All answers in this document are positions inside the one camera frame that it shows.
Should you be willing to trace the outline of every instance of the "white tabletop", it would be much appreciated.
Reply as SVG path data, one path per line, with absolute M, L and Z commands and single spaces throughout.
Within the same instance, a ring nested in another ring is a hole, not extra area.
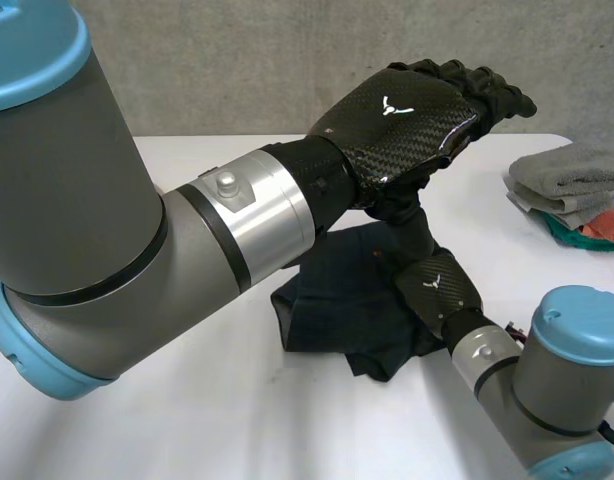
M 173 189 L 290 136 L 138 138 L 154 181 Z M 550 289 L 614 292 L 614 253 L 557 245 L 505 198 L 519 156 L 568 143 L 490 135 L 422 194 L 500 324 L 528 327 Z M 335 228 L 368 221 L 347 213 Z M 354 378 L 342 355 L 286 354 L 273 275 L 112 386 L 60 403 L 0 355 L 0 480 L 517 480 L 524 472 L 446 351 L 412 359 L 388 384 Z M 614 408 L 609 415 L 614 426 Z

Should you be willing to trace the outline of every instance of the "folded towel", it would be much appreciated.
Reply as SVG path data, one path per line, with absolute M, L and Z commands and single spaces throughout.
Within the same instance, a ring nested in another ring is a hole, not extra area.
M 598 252 L 614 251 L 613 242 L 585 237 L 577 230 L 568 230 L 567 227 L 562 225 L 552 215 L 544 212 L 540 212 L 540 214 L 547 222 L 547 226 L 549 227 L 549 231 L 551 232 L 552 236 L 561 243 L 575 248 L 582 248 L 584 250 L 595 250 Z
M 509 176 L 503 180 L 510 192 L 514 192 L 531 208 L 541 212 L 563 214 L 596 209 L 597 216 L 601 212 L 614 209 L 614 190 L 549 198 L 543 197 Z
M 614 190 L 614 151 L 572 143 L 516 160 L 509 174 L 547 198 Z
M 589 238 L 605 239 L 614 243 L 614 210 L 600 214 L 583 226 L 581 233 Z
M 607 200 L 603 200 L 596 206 L 592 206 L 584 210 L 567 213 L 557 213 L 559 211 L 559 205 L 557 204 L 557 201 L 541 197 L 540 195 L 537 195 L 535 193 L 533 195 L 536 195 L 536 197 L 527 195 L 526 191 L 531 192 L 531 190 L 523 187 L 520 183 L 514 182 L 514 180 L 511 180 L 509 178 L 505 179 L 505 183 L 507 183 L 507 186 L 509 188 L 514 188 L 514 190 L 510 190 L 509 192 L 507 192 L 507 197 L 512 202 L 521 206 L 523 210 L 527 212 L 533 209 L 539 210 L 541 212 L 551 213 L 555 219 L 557 219 L 569 230 L 576 230 L 583 225 L 593 221 L 596 217 L 598 217 L 605 211 L 614 209 L 614 198 L 609 198 Z M 562 203 L 560 204 L 562 210 L 565 209 L 564 205 L 565 204 Z

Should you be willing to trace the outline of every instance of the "black cloth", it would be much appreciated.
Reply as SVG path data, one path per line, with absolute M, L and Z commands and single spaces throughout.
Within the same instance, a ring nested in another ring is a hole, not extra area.
M 412 356 L 444 348 L 395 293 L 397 237 L 383 222 L 327 234 L 271 296 L 286 351 L 343 353 L 354 375 L 386 382 Z

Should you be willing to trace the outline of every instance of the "black cable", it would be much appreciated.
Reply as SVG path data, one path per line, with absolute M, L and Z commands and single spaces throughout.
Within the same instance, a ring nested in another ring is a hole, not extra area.
M 603 420 L 603 423 L 601 423 L 598 427 L 598 433 L 600 433 L 605 440 L 614 446 L 614 429 L 611 428 L 606 420 Z

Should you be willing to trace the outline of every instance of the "silver metal ring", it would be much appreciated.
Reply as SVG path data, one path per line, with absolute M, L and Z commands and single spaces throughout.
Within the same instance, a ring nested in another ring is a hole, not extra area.
M 252 285 L 314 244 L 307 200 L 291 174 L 267 152 L 250 152 L 191 184 L 207 197 L 234 236 Z

